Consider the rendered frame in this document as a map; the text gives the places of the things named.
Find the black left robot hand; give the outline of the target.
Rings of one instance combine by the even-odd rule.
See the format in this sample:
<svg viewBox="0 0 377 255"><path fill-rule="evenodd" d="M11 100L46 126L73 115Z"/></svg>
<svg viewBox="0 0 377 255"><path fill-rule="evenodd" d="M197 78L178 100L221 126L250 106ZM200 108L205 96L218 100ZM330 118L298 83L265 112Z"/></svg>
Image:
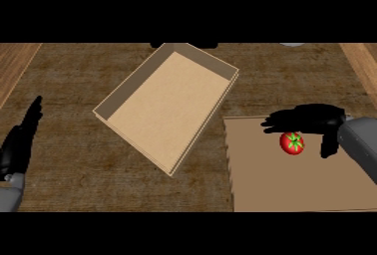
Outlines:
<svg viewBox="0 0 377 255"><path fill-rule="evenodd" d="M23 122L12 127L0 146L0 181L8 180L8 175L27 172L42 116L42 97L38 97Z"/></svg>

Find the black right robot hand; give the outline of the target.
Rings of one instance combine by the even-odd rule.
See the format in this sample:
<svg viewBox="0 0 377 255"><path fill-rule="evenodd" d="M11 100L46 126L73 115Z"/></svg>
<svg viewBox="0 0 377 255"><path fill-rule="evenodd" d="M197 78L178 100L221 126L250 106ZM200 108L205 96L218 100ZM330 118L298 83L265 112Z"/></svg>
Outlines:
<svg viewBox="0 0 377 255"><path fill-rule="evenodd" d="M339 149L338 132L347 122L345 110L327 104L307 104L274 112L261 124L265 133L302 132L323 135L320 155L335 155Z"/></svg>

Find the red tomato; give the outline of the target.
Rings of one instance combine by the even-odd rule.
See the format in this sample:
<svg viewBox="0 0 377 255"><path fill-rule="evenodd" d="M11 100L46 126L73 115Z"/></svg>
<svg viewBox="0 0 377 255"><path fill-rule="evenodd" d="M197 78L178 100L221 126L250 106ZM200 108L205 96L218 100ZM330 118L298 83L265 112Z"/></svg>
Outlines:
<svg viewBox="0 0 377 255"><path fill-rule="evenodd" d="M286 132L280 136L281 149L292 155L302 154L305 150L304 137L298 132Z"/></svg>

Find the flat brown tray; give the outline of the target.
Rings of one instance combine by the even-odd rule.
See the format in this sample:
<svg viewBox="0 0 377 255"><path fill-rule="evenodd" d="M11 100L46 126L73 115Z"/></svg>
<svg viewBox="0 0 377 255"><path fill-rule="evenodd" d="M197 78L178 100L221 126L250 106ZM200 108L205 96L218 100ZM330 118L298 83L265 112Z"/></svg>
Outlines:
<svg viewBox="0 0 377 255"><path fill-rule="evenodd" d="M304 137L302 154L286 153L262 122L224 120L234 210L377 211L377 184L348 154L323 158L317 134Z"/></svg>

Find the open cardboard box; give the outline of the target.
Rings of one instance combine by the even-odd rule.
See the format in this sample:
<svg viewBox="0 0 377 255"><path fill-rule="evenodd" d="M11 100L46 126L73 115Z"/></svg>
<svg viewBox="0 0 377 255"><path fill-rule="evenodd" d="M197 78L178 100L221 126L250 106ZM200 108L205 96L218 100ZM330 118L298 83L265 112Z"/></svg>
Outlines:
<svg viewBox="0 0 377 255"><path fill-rule="evenodd" d="M166 174L181 168L237 77L239 68L205 50L165 43L94 109Z"/></svg>

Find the dark brown woven mat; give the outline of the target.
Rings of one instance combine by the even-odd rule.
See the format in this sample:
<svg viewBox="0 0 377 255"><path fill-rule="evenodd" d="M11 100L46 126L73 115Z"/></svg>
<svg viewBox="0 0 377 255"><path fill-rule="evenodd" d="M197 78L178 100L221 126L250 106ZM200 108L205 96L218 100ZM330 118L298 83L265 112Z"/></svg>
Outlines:
<svg viewBox="0 0 377 255"><path fill-rule="evenodd" d="M0 143L33 102L43 105L21 208L26 211L230 211L222 120L324 103L377 117L336 44L221 44L210 54L240 69L188 156L166 175L94 115L154 49L132 44L46 44L0 109Z"/></svg>

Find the black object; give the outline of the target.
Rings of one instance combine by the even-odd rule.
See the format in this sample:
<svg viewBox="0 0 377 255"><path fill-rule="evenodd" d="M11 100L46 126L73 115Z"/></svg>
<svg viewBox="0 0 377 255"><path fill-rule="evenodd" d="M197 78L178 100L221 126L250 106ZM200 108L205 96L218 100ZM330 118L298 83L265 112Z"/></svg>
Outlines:
<svg viewBox="0 0 377 255"><path fill-rule="evenodd" d="M165 43L162 42L151 42L151 47L156 49L159 48ZM175 45L190 45L190 46L194 46L196 48L200 48L200 49L216 49L218 47L218 43L215 42L196 42L196 43L175 43Z"/></svg>

